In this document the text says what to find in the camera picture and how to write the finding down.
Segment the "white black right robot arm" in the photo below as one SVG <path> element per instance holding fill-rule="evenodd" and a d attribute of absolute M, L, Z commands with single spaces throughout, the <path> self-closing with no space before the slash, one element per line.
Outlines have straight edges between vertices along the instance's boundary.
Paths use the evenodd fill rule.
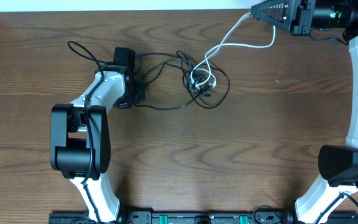
<path fill-rule="evenodd" d="M 252 17 L 292 35 L 313 29 L 342 28 L 352 63 L 352 111 L 346 143 L 324 145 L 318 155 L 319 176 L 307 192 L 284 212 L 282 223 L 326 223 L 330 214 L 358 192 L 358 0 L 263 1 L 251 7 Z"/>

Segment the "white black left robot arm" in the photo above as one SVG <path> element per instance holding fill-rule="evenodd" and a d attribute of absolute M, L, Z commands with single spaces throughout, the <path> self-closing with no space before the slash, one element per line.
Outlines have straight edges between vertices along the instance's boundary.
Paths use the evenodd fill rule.
<path fill-rule="evenodd" d="M 83 57 L 97 65 L 94 81 L 76 99 L 51 110 L 50 165 L 80 192 L 87 211 L 53 212 L 50 223 L 127 223 L 108 176 L 111 142 L 108 113 L 131 108 L 139 100 L 134 80 L 135 52 L 116 47 L 110 62 L 88 49 Z"/>

